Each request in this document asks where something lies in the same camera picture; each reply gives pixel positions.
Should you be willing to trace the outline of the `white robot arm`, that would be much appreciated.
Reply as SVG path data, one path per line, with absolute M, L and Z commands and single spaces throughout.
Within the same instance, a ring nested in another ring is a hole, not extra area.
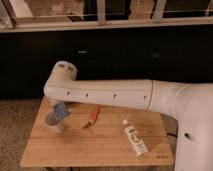
M 213 83 L 158 80 L 78 80 L 70 62 L 57 62 L 44 94 L 54 104 L 81 102 L 144 109 L 175 118 L 174 171 L 213 171 Z

